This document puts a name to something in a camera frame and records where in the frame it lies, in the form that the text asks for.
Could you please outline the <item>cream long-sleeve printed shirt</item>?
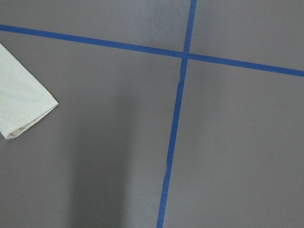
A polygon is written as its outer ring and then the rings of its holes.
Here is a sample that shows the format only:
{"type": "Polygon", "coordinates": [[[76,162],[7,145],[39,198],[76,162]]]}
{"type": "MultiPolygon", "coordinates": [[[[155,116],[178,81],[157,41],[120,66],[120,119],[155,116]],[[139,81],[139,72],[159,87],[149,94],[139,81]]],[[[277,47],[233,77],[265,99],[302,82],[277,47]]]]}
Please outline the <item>cream long-sleeve printed shirt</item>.
{"type": "Polygon", "coordinates": [[[0,133],[20,136],[56,106],[52,94],[3,46],[0,46],[0,133]]]}

